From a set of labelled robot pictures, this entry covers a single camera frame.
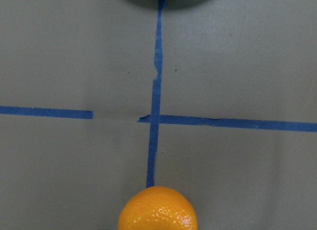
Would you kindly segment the orange fruit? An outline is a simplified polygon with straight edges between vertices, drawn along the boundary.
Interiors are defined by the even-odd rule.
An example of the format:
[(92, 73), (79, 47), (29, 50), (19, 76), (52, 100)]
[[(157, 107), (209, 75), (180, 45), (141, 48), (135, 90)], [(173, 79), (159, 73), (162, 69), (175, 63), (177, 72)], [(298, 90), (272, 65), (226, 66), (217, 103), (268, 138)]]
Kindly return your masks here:
[(134, 195), (122, 209), (119, 230), (197, 230), (191, 203), (179, 192), (164, 186), (149, 187)]

